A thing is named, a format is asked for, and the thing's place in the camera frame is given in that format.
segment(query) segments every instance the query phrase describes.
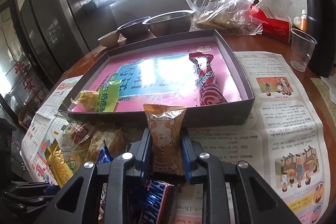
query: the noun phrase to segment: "black device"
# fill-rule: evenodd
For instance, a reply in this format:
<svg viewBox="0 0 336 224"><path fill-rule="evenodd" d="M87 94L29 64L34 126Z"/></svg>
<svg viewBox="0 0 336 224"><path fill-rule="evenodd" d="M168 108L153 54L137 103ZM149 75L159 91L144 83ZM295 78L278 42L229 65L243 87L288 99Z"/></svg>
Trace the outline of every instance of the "black device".
<svg viewBox="0 0 336 224"><path fill-rule="evenodd" d="M108 183L104 223L131 223L128 186L145 183L151 147L152 137L146 129L141 141L111 163L85 163L34 223L42 224L46 219L49 224L97 223L104 182ZM203 152L198 142L190 140L186 129L181 131L181 147L190 183L203 183L203 223L230 223L226 182L231 186L236 223L300 223L247 162L230 164Z"/></svg>

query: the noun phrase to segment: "bottle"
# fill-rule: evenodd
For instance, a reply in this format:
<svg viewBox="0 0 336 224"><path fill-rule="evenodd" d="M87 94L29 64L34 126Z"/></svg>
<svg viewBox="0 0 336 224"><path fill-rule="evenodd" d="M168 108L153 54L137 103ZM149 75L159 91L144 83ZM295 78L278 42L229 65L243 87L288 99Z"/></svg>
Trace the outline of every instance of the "bottle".
<svg viewBox="0 0 336 224"><path fill-rule="evenodd" d="M307 10L302 10L302 16L300 19L300 29L304 32L307 31Z"/></svg>

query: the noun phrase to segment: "newspaper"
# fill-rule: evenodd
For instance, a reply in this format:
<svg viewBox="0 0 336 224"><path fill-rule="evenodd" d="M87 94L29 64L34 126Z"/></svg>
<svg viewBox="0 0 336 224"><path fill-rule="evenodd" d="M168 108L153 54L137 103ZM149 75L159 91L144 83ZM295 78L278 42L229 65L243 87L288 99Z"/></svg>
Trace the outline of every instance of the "newspaper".
<svg viewBox="0 0 336 224"><path fill-rule="evenodd" d="M330 195L322 122L281 55L235 55L255 94L248 120L240 126L189 128L190 137L220 160L249 162L302 223L316 223L326 210ZM227 190L234 223L229 185ZM201 223L202 199L202 185L182 187L174 223Z"/></svg>
<svg viewBox="0 0 336 224"><path fill-rule="evenodd" d="M67 120L57 112L64 98L82 76L64 80L36 112L21 143L20 155L35 182L57 184L47 164L44 152L54 139L58 142Z"/></svg>

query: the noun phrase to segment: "orange snack wrapper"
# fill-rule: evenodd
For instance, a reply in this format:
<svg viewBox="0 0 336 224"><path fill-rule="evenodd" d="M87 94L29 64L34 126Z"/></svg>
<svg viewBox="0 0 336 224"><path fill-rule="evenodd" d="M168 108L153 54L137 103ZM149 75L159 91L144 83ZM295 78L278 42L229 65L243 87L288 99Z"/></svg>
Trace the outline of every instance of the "orange snack wrapper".
<svg viewBox="0 0 336 224"><path fill-rule="evenodd" d="M153 171L184 175L180 130L186 106L144 104L153 145Z"/></svg>

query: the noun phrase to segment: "small white bowl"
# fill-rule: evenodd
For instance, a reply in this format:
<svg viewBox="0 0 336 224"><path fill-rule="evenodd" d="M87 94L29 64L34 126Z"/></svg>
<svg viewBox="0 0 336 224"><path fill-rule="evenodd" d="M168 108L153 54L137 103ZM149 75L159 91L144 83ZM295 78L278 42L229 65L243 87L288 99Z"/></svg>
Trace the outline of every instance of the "small white bowl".
<svg viewBox="0 0 336 224"><path fill-rule="evenodd" d="M99 38L98 42L103 47L112 47L118 43L119 36L120 36L120 32L118 30L115 30Z"/></svg>

